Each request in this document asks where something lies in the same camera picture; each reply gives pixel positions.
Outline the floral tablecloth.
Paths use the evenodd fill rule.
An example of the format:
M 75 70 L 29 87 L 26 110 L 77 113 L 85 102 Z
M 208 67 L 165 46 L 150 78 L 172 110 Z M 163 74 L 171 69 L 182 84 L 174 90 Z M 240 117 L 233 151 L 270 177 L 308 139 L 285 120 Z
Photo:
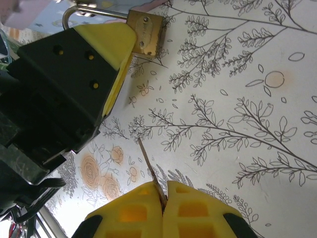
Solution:
M 151 180 L 239 210 L 258 238 L 317 238 L 317 1 L 169 0 L 156 59 L 133 58 L 101 133 L 47 204 L 67 238 Z

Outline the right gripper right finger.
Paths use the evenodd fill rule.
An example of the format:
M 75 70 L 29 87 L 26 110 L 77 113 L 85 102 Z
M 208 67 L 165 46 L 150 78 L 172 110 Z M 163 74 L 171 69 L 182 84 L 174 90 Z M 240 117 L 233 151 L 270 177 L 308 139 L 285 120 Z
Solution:
M 258 238 L 241 213 L 200 190 L 167 182 L 162 238 Z

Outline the brass padlock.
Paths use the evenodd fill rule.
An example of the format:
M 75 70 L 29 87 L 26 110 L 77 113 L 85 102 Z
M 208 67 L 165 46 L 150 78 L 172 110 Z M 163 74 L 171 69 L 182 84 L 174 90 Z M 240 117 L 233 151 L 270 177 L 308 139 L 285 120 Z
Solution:
M 135 10 L 129 10 L 128 13 L 120 13 L 111 10 L 75 5 L 67 9 L 63 14 L 62 26 L 64 29 L 69 29 L 68 21 L 70 16 L 79 11 L 126 20 L 126 24 L 135 31 L 137 36 L 133 52 L 147 55 L 152 58 L 155 58 L 158 55 L 164 21 L 162 16 Z

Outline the long aluminium frame rail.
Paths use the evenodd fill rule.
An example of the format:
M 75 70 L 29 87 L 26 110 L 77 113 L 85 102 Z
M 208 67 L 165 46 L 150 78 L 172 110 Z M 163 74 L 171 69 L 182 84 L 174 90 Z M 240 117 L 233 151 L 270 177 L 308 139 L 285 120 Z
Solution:
M 40 209 L 36 218 L 48 238 L 68 238 L 61 225 L 46 206 Z

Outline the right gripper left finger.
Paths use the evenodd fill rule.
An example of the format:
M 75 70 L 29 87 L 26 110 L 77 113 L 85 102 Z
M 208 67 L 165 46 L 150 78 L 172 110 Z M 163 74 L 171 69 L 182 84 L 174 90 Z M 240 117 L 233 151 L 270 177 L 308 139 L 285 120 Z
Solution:
M 162 238 L 155 183 L 146 182 L 89 213 L 71 238 Z

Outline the pastel cartoon tin box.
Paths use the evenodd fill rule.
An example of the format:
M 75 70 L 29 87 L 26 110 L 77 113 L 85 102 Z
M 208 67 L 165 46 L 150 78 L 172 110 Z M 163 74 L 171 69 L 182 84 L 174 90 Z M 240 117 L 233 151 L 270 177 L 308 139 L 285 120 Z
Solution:
M 0 0 L 0 22 L 7 27 L 54 34 L 63 30 L 62 16 L 72 6 L 128 13 L 148 12 L 168 0 Z

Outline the small brass key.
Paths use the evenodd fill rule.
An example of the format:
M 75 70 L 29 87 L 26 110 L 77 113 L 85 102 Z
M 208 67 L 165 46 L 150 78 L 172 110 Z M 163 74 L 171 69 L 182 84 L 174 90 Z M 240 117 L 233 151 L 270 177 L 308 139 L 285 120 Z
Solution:
M 147 164 L 147 166 L 148 166 L 148 169 L 149 169 L 149 171 L 150 171 L 150 173 L 151 173 L 151 176 L 152 176 L 152 178 L 153 178 L 153 182 L 154 182 L 154 185 L 155 185 L 156 190 L 157 190 L 157 192 L 158 192 L 161 205 L 162 205 L 162 206 L 165 206 L 165 205 L 167 204 L 167 196 L 164 194 L 163 189 L 162 189 L 161 185 L 160 185 L 159 182 L 158 182 L 157 176 L 156 176 L 156 174 L 155 174 L 155 172 L 154 172 L 154 170 L 153 170 L 153 168 L 152 168 L 152 165 L 151 165 L 151 163 L 150 163 L 150 161 L 149 161 L 148 155 L 147 155 L 147 153 L 146 153 L 146 150 L 145 150 L 145 148 L 144 148 L 144 145 L 143 145 L 143 143 L 142 143 L 141 138 L 138 138 L 137 141 L 138 141 L 138 143 L 139 143 L 139 145 L 140 145 L 142 154 L 143 154 L 143 156 L 144 156 L 144 159 L 145 159 L 145 161 L 146 161 L 146 164 Z

